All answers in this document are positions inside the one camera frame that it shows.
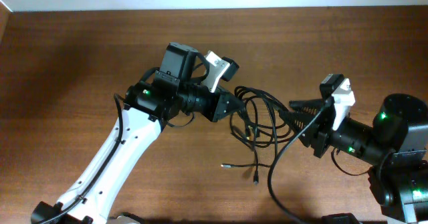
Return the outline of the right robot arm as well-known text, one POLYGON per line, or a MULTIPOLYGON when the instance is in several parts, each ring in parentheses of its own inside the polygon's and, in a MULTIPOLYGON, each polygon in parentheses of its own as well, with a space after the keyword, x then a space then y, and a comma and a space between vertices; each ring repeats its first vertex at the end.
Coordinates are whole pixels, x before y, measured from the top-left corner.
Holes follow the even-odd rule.
POLYGON ((302 144, 322 157, 329 147, 360 159, 383 215, 402 223, 427 222, 427 105, 408 94, 388 95, 372 126, 346 116, 337 130, 333 107, 317 115, 321 99, 292 101, 280 118, 302 144))

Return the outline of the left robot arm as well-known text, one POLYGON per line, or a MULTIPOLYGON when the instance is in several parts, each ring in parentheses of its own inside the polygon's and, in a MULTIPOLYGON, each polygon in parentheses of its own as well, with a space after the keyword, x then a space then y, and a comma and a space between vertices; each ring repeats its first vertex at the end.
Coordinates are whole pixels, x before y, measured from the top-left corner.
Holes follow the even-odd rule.
POLYGON ((132 169, 171 119, 182 112, 217 122, 243 109, 219 86, 239 69, 231 58, 171 42, 159 67, 149 69, 125 97, 114 95, 118 119, 77 181, 56 201, 40 202, 31 223, 107 223, 132 169))

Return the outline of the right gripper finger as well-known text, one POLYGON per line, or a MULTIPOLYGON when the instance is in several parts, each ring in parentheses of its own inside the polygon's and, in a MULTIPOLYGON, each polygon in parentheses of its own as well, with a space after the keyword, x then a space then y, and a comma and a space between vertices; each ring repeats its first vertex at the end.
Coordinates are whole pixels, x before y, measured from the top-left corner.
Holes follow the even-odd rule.
POLYGON ((297 112, 318 112, 323 105, 322 99, 289 101, 290 108, 297 112))
POLYGON ((303 131, 299 140, 320 140, 322 129, 323 111, 313 109, 312 112, 307 111, 285 111, 279 110, 278 116, 282 120, 280 127, 287 127, 285 137, 291 139, 303 131))

